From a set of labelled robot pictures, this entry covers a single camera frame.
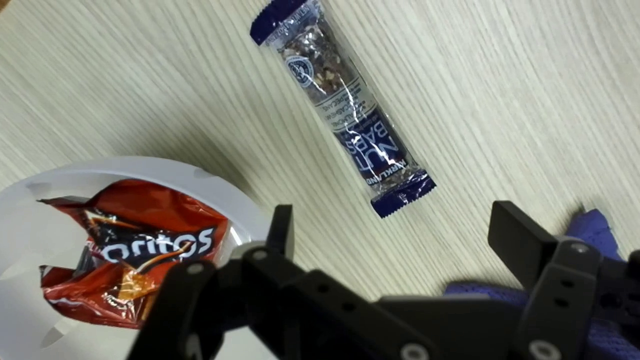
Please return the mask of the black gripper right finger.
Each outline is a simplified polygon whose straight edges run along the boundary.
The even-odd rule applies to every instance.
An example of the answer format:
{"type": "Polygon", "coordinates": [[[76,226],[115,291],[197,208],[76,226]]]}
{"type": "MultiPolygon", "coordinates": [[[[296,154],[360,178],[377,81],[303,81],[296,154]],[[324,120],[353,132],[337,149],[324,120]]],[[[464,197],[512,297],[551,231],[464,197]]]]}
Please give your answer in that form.
{"type": "Polygon", "coordinates": [[[488,245],[527,293],[513,353],[526,360],[581,360],[594,316],[615,323],[640,344],[638,261],[610,269],[599,283],[599,253],[554,239],[509,201],[490,211],[488,245]]]}

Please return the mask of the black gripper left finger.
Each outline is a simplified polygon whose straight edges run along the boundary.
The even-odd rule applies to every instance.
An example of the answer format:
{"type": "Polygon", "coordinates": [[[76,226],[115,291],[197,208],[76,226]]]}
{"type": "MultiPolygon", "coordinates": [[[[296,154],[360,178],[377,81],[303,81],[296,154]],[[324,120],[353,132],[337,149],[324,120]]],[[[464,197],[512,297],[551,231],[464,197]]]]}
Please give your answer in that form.
{"type": "Polygon", "coordinates": [[[277,360],[371,360],[344,326],[342,288],[291,262],[293,208],[273,208],[265,243],[214,269],[173,269],[126,360],[217,360],[247,329],[277,360]]]}

